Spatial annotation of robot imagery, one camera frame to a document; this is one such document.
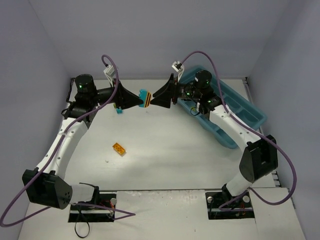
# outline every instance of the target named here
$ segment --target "orange block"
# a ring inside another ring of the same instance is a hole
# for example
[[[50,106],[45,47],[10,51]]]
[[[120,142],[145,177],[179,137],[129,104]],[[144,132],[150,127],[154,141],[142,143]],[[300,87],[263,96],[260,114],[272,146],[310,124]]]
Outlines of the orange block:
[[[123,156],[126,153],[126,150],[117,142],[112,147],[118,154],[120,154],[120,156]]]

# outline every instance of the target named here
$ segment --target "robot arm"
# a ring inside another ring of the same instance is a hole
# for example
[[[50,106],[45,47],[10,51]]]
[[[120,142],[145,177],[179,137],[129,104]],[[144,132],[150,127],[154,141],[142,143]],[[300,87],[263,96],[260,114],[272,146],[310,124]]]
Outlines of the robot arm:
[[[48,207],[64,209],[68,204],[78,202],[90,202],[97,204],[99,201],[99,187],[87,184],[70,186],[64,181],[68,163],[75,151],[80,139],[89,129],[95,118],[95,113],[73,124],[66,131],[67,126],[83,114],[89,113],[99,105],[105,103],[114,91],[114,87],[97,90],[91,75],[82,74],[74,80],[77,87],[75,101],[62,113],[64,120],[59,132],[53,141],[49,151],[34,170],[26,170],[22,176],[26,185],[48,162],[53,154],[61,136],[64,135],[60,148],[53,156],[50,164],[43,173],[26,190],[30,202]],[[114,103],[118,109],[128,109],[143,104],[138,96],[126,90],[119,82],[116,95],[110,103]]]
[[[176,104],[179,98],[195,102],[197,111],[210,122],[218,125],[243,151],[239,172],[222,187],[222,194],[226,201],[240,195],[258,179],[278,167],[277,150],[267,141],[235,122],[230,114],[247,126],[230,110],[227,104],[229,113],[226,112],[221,98],[211,87],[210,72],[200,70],[195,74],[193,81],[181,84],[179,83],[179,73],[183,69],[181,63],[174,62],[172,67],[178,72],[178,78],[174,78],[174,75],[171,74],[168,82],[153,94],[154,99],[150,104],[170,108],[171,102]],[[276,142],[271,135],[267,138]]]

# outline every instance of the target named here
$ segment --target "yellow block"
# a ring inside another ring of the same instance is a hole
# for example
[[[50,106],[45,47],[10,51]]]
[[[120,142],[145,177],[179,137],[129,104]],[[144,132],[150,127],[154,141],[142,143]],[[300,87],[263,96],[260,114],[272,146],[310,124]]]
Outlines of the yellow block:
[[[120,156],[123,156],[126,153],[126,150],[117,142],[112,147],[118,154],[120,154]]]

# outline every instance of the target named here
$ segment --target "teal tray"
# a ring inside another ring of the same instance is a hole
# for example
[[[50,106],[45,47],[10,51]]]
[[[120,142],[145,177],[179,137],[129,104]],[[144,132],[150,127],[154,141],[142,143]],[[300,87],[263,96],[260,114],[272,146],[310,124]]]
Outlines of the teal tray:
[[[202,66],[195,66],[190,68],[184,72],[182,78],[180,79],[180,83],[187,84],[190,81],[195,79],[196,72],[200,70],[206,70]],[[231,87],[225,84],[223,81],[220,81],[221,91],[223,99],[229,108],[237,115],[242,121],[244,121],[249,127],[254,130],[257,130],[266,120],[267,116],[257,107],[255,107],[251,102],[244,99],[239,93],[234,91]],[[215,93],[220,96],[218,90],[218,84],[216,76],[212,74],[211,87],[214,89]],[[183,101],[178,99],[178,103],[183,106],[183,108],[187,111],[188,114],[191,115],[191,108],[195,107],[196,104],[193,101]],[[218,142],[224,147],[235,149],[237,148],[237,144],[229,137],[220,127],[210,122],[203,116],[199,114],[194,116],[197,118],[200,125],[213,133]]]

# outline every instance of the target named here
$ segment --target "white table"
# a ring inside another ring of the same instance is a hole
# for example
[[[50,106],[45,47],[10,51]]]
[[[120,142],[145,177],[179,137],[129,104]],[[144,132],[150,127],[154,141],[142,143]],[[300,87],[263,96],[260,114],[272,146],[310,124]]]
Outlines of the white table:
[[[141,88],[154,93],[165,82],[122,81],[135,94]],[[225,82],[247,98],[242,80]],[[108,82],[95,84],[99,89]],[[126,149],[126,155],[121,157],[112,149],[115,142]],[[290,200],[269,206],[251,194],[255,219],[208,220],[204,190],[220,189],[228,182],[238,170],[241,155],[239,149],[221,146],[179,105],[134,107],[123,114],[116,114],[110,105],[98,112],[81,139],[65,180],[71,185],[86,182],[118,191],[117,208],[136,213],[114,223],[90,223],[88,240],[304,240]],[[271,175],[254,187],[270,201],[288,193],[275,187]],[[27,214],[40,208],[31,203]],[[77,240],[75,224],[68,223],[68,216],[69,207],[32,217],[23,224],[19,240]],[[78,224],[85,234],[86,225]]]

